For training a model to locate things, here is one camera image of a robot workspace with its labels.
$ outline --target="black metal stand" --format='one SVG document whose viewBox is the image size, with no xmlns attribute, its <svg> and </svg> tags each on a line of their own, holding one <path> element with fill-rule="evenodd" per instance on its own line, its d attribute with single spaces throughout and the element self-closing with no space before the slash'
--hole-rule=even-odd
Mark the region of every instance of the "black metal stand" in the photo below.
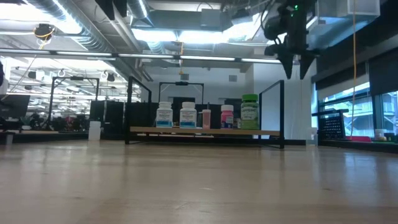
<svg viewBox="0 0 398 224">
<path fill-rule="evenodd" d="M 136 82 L 139 86 L 145 88 L 149 94 L 148 94 L 148 112 L 150 113 L 150 104 L 152 103 L 152 92 L 148 87 L 146 87 L 144 84 L 142 84 L 139 80 L 137 80 L 134 77 L 129 77 L 129 83 L 127 86 L 127 104 L 126 104 L 126 109 L 124 110 L 124 143 L 125 144 L 130 144 L 130 141 L 160 141 L 160 142 L 201 142 L 203 143 L 204 139 L 201 138 L 182 138 L 182 137 L 174 137 L 174 136 L 149 136 L 148 134 L 146 136 L 137 136 L 135 135 L 132 137 L 130 135 L 130 114 L 132 113 L 131 111 L 131 96 L 132 96 L 132 84 L 133 82 Z M 159 100 L 160 100 L 160 87 L 162 84 L 175 84 L 175 83 L 167 83 L 167 82 L 160 82 L 159 83 Z M 202 90 L 204 90 L 204 84 L 202 83 L 190 83 L 191 85 L 202 85 Z M 285 83 L 283 80 L 278 81 L 277 83 L 273 84 L 266 90 L 260 93 L 260 125 L 261 125 L 261 106 L 262 106 L 262 94 L 273 88 L 274 86 L 280 84 L 280 136 L 277 139 L 261 139 L 261 136 L 259 136 L 259 139 L 253 139 L 253 138 L 208 138 L 206 139 L 206 142 L 208 143 L 221 143 L 221 144 L 260 144 L 260 145 L 279 145 L 279 149 L 283 149 L 285 147 L 285 131 L 284 131 L 284 126 L 285 126 Z M 152 121 L 150 116 L 147 117 L 147 124 L 149 127 L 152 126 Z"/>
<path fill-rule="evenodd" d="M 159 97 L 158 101 L 160 102 L 160 94 L 161 94 L 161 87 L 163 84 L 169 85 L 177 85 L 177 86 L 187 86 L 187 85 L 200 85 L 201 86 L 201 103 L 203 104 L 203 96 L 205 92 L 205 84 L 204 83 L 188 83 L 188 82 L 160 82 L 159 83 Z"/>
<path fill-rule="evenodd" d="M 272 84 L 270 87 L 266 88 L 259 94 L 259 107 L 260 107 L 260 115 L 259 115 L 259 122 L 260 122 L 260 130 L 262 130 L 262 95 L 275 86 L 280 85 L 280 90 L 279 90 L 279 148 L 284 149 L 285 148 L 285 81 L 279 80 Z"/>
<path fill-rule="evenodd" d="M 53 99 L 54 99 L 54 89 L 61 84 L 61 82 L 57 85 L 55 85 L 55 81 L 57 79 L 62 79 L 61 82 L 63 82 L 66 79 L 69 80 L 76 80 L 76 81 L 83 81 L 83 80 L 96 80 L 97 81 L 97 86 L 96 86 L 96 90 L 95 90 L 95 101 L 97 101 L 98 99 L 98 90 L 100 88 L 100 79 L 99 78 L 85 78 L 85 77 L 52 77 L 52 83 L 51 83 L 51 94 L 50 94 L 50 106 L 49 106 L 49 117 L 46 120 L 46 129 L 49 130 L 50 129 L 50 123 L 51 123 L 51 113 L 52 113 L 52 103 L 53 103 Z"/>
<path fill-rule="evenodd" d="M 143 87 L 148 91 L 148 114 L 150 114 L 150 104 L 152 103 L 152 91 L 148 89 L 142 82 L 140 82 L 135 77 L 129 77 L 129 83 L 127 86 L 127 103 L 126 108 L 124 110 L 124 143 L 130 144 L 130 114 L 131 114 L 131 96 L 132 96 L 132 83 L 136 82 L 139 86 Z M 152 121 L 150 120 L 150 116 L 147 118 L 147 123 L 149 126 L 152 126 Z"/>
</svg>

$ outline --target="white wall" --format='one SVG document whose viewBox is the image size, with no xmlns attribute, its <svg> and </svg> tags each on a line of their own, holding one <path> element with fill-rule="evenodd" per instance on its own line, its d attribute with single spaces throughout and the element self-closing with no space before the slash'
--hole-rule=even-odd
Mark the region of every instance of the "white wall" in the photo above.
<svg viewBox="0 0 398 224">
<path fill-rule="evenodd" d="M 144 82 L 152 90 L 152 101 L 158 102 L 159 82 L 180 81 L 179 68 L 147 68 L 154 82 Z M 316 62 L 308 70 L 304 80 L 299 78 L 299 67 L 295 66 L 291 80 L 286 80 L 286 74 L 281 64 L 254 64 L 246 73 L 238 69 L 184 68 L 184 73 L 190 74 L 189 82 L 204 83 L 204 103 L 222 104 L 225 98 L 241 98 L 246 93 L 259 94 L 262 90 L 278 80 L 285 80 L 285 138 L 305 139 L 307 129 L 311 127 L 312 117 L 312 84 L 311 76 L 316 74 Z M 237 75 L 238 82 L 231 83 L 229 75 Z M 161 101 L 172 101 L 173 97 L 194 97 L 196 103 L 201 103 L 201 88 L 193 86 L 163 85 Z M 263 95 L 262 128 L 279 130 L 279 87 Z M 147 91 L 142 90 L 141 100 L 147 101 Z"/>
<path fill-rule="evenodd" d="M 282 65 L 254 65 L 254 92 L 259 94 L 278 80 L 285 80 L 285 138 L 305 139 L 311 127 L 311 76 L 316 74 L 313 62 L 304 80 L 300 80 L 299 67 L 294 66 L 290 80 Z M 279 130 L 279 86 L 263 94 L 262 129 Z"/>
<path fill-rule="evenodd" d="M 254 65 L 251 65 L 247 70 L 245 76 L 244 93 L 254 93 Z"/>
<path fill-rule="evenodd" d="M 179 82 L 179 68 L 147 68 L 153 82 L 144 82 L 152 90 L 152 101 L 158 102 L 159 82 Z M 222 104 L 226 98 L 241 98 L 244 94 L 245 74 L 239 69 L 232 68 L 184 68 L 184 73 L 189 73 L 189 83 L 204 83 L 204 103 Z M 237 82 L 229 82 L 229 75 L 237 75 Z M 162 85 L 161 101 L 172 101 L 173 97 L 193 97 L 196 103 L 201 103 L 201 86 L 175 86 Z M 141 90 L 141 101 L 147 101 L 147 91 Z"/>
</svg>

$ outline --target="pill bottle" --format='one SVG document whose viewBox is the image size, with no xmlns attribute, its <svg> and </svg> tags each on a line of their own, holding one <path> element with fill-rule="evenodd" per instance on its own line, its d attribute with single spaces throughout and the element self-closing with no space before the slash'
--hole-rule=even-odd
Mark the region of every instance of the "pill bottle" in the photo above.
<svg viewBox="0 0 398 224">
<path fill-rule="evenodd" d="M 180 128 L 196 128 L 197 127 L 197 111 L 195 103 L 183 102 L 180 110 Z"/>
<path fill-rule="evenodd" d="M 259 97 L 256 94 L 246 94 L 242 96 L 241 108 L 241 129 L 259 129 Z"/>
<path fill-rule="evenodd" d="M 223 105 L 221 106 L 221 128 L 233 129 L 234 128 L 234 106 Z"/>
<path fill-rule="evenodd" d="M 203 120 L 203 129 L 210 129 L 210 115 L 211 115 L 211 110 L 202 110 L 202 120 Z"/>
<path fill-rule="evenodd" d="M 173 109 L 171 102 L 159 102 L 159 108 L 156 111 L 156 127 L 173 127 Z"/>
</svg>

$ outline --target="wooden floor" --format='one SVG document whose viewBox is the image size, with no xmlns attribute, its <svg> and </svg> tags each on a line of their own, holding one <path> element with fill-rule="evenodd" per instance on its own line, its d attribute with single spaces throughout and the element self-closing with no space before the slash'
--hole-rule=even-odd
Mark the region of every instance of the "wooden floor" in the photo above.
<svg viewBox="0 0 398 224">
<path fill-rule="evenodd" d="M 398 157 L 86 141 L 0 150 L 1 224 L 398 223 Z"/>
</svg>

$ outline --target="bottle label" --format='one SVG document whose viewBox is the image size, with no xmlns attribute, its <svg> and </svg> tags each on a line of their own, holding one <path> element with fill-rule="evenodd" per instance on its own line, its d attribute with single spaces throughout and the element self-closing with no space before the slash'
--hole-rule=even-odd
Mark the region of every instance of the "bottle label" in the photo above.
<svg viewBox="0 0 398 224">
<path fill-rule="evenodd" d="M 258 117 L 258 110 L 253 107 L 245 107 L 242 108 L 241 114 L 242 120 L 255 120 Z"/>
<path fill-rule="evenodd" d="M 241 110 L 241 128 L 242 129 L 259 129 L 259 113 L 257 106 L 244 106 Z"/>
<path fill-rule="evenodd" d="M 180 112 L 181 128 L 196 128 L 196 123 L 197 123 L 197 113 L 195 111 Z"/>
<path fill-rule="evenodd" d="M 173 127 L 173 111 L 157 110 L 156 126 L 163 128 Z"/>
<path fill-rule="evenodd" d="M 221 128 L 234 128 L 234 117 L 221 115 Z"/>
</svg>

